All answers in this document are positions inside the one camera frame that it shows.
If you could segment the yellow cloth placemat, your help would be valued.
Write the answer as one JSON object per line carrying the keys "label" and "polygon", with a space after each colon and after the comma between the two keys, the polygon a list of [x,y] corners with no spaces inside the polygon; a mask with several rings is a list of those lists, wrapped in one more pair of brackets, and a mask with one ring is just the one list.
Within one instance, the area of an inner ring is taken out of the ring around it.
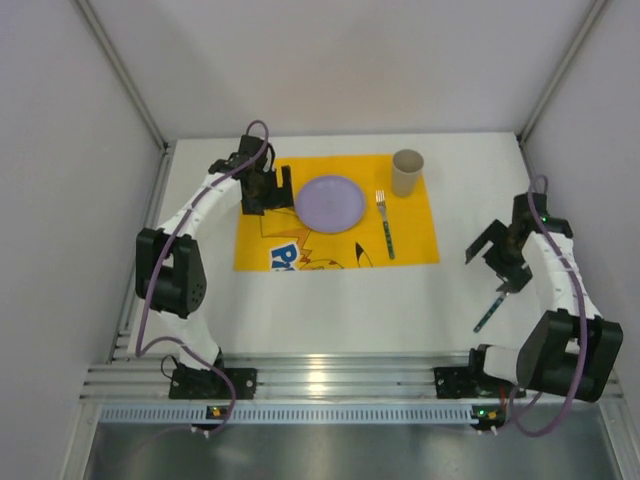
{"label": "yellow cloth placemat", "polygon": [[[234,269],[238,272],[364,269],[435,264],[439,252],[427,189],[423,181],[413,192],[397,197],[392,192],[390,154],[289,157],[276,167],[291,168],[293,192],[323,175],[354,181],[363,191],[366,210],[359,223],[343,233],[326,234],[304,226],[289,208],[263,216],[240,215]],[[375,191],[386,195],[387,215],[395,250],[388,256]]]}

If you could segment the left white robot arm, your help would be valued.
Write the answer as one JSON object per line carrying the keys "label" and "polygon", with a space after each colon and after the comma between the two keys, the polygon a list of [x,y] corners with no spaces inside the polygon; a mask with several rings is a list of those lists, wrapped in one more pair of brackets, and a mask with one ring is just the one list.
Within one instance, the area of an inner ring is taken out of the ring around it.
{"label": "left white robot arm", "polygon": [[291,169],[276,173],[267,137],[241,136],[236,151],[215,161],[186,203],[163,224],[136,237],[135,293],[143,302],[134,353],[170,342],[188,369],[220,369],[222,351],[198,310],[207,294],[202,245],[236,206],[248,215],[291,207]]}

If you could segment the fork with teal handle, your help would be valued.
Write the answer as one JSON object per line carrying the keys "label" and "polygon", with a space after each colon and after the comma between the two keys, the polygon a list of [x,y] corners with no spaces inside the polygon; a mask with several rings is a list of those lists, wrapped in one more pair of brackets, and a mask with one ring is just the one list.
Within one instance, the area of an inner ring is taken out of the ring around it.
{"label": "fork with teal handle", "polygon": [[395,259],[395,250],[393,245],[393,239],[390,229],[390,223],[387,215],[386,195],[383,190],[375,191],[376,207],[381,215],[382,225],[385,235],[385,242],[387,246],[388,256],[391,260]]}

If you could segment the beige paper cup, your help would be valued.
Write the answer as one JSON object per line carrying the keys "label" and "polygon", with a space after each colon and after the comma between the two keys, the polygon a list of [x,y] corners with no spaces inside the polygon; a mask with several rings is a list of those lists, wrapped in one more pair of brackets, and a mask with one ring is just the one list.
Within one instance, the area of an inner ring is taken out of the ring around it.
{"label": "beige paper cup", "polygon": [[392,192],[397,197],[409,196],[419,180],[424,167],[422,155],[411,149],[403,149],[392,156]]}

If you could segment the spoon with teal handle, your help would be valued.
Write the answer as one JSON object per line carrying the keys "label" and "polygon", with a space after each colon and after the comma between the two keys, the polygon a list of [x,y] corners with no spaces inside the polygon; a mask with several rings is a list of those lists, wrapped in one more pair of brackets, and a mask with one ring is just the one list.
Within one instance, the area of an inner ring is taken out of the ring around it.
{"label": "spoon with teal handle", "polygon": [[504,300],[507,297],[508,297],[508,293],[507,292],[502,292],[496,298],[496,300],[491,304],[491,306],[488,308],[488,310],[482,315],[480,320],[474,326],[474,328],[473,328],[473,332],[474,333],[479,333],[484,328],[484,326],[491,319],[491,317],[495,314],[495,312],[498,310],[498,308],[501,306],[501,304],[504,302]]}

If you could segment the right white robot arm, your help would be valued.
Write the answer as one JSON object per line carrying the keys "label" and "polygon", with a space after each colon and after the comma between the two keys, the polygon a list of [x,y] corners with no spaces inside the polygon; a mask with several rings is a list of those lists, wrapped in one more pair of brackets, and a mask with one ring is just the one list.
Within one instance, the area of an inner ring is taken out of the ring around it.
{"label": "right white robot arm", "polygon": [[623,341],[589,298],[573,255],[567,220],[552,217],[543,193],[515,196],[508,225],[493,221],[466,249],[501,280],[502,298],[534,288],[540,319],[518,348],[481,344],[469,353],[476,376],[521,389],[594,403],[602,395]]}

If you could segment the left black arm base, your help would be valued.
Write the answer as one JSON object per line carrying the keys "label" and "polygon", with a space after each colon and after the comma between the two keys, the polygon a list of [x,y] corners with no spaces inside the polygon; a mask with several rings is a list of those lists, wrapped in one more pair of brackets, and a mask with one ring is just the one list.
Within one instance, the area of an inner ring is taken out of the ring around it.
{"label": "left black arm base", "polygon": [[[225,368],[223,373],[233,385],[238,400],[254,398],[258,376],[255,368]],[[195,370],[179,364],[172,373],[168,397],[171,400],[230,400],[231,389],[211,370]]]}

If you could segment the purple plastic plate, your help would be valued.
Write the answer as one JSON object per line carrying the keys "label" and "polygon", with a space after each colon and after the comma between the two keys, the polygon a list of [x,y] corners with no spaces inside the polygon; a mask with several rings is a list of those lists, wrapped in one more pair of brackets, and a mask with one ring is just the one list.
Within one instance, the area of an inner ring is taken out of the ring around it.
{"label": "purple plastic plate", "polygon": [[296,195],[295,212],[303,225],[326,234],[345,232],[364,216],[366,199],[352,180],[324,175],[307,182]]}

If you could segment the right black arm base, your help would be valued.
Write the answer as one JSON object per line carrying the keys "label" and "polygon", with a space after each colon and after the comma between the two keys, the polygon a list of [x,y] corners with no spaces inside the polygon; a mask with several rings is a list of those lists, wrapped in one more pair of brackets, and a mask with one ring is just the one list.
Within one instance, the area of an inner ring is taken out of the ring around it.
{"label": "right black arm base", "polygon": [[511,383],[473,373],[468,367],[437,367],[433,369],[436,396],[444,399],[500,399],[508,397]]}

